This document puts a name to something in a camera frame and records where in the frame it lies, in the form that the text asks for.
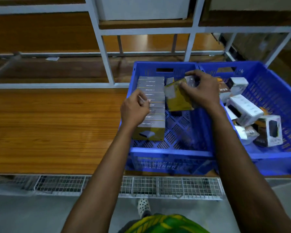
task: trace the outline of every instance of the gray floor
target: gray floor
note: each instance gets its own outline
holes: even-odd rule
[[[275,187],[274,190],[291,217],[291,184]],[[76,197],[0,196],[0,232],[60,232],[75,200]],[[227,200],[150,199],[150,205],[153,213],[182,214],[211,233],[239,232]],[[136,218],[136,199],[119,199],[109,232],[117,232],[128,221]]]

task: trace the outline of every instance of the hand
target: hand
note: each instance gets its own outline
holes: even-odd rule
[[[197,104],[202,106],[207,112],[210,112],[220,105],[219,84],[217,79],[206,74],[201,70],[193,70],[185,73],[186,75],[195,75],[200,79],[197,87],[193,88],[186,83],[181,83],[180,86]]]
[[[140,103],[142,105],[139,104],[139,96],[145,100],[144,103]],[[149,106],[150,101],[144,93],[141,90],[136,89],[121,105],[121,127],[133,132],[136,127],[142,123],[147,114],[150,113]]]

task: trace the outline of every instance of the shoe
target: shoe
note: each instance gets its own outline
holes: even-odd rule
[[[147,211],[147,215],[151,215],[151,209],[150,209],[150,204],[148,199],[139,199],[138,200],[138,214],[140,216],[140,218],[143,218],[145,216],[143,216],[144,212]]]

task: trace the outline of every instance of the blue basket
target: blue basket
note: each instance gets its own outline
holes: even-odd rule
[[[139,76],[183,78],[184,73],[199,69],[191,62],[135,62],[127,97],[137,87]],[[133,140],[128,169],[164,172],[170,175],[206,174],[213,169],[213,150],[208,133],[210,119],[203,109],[183,111],[172,116],[167,110],[163,141]]]
[[[291,174],[291,87],[260,62],[200,63],[199,66],[206,73],[225,80],[245,77],[249,86],[242,95],[270,114],[281,116],[283,145],[266,148],[250,144],[244,147],[263,175]],[[233,72],[222,73],[220,68],[226,67]]]

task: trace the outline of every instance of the pants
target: pants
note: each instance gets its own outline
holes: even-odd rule
[[[144,217],[148,217],[148,216],[152,216],[152,214],[150,211],[146,210],[146,211],[144,211],[141,219],[143,219]],[[119,230],[118,233],[125,233],[129,228],[132,227],[132,225],[134,225],[136,222],[139,222],[141,219],[129,221],[122,229]]]

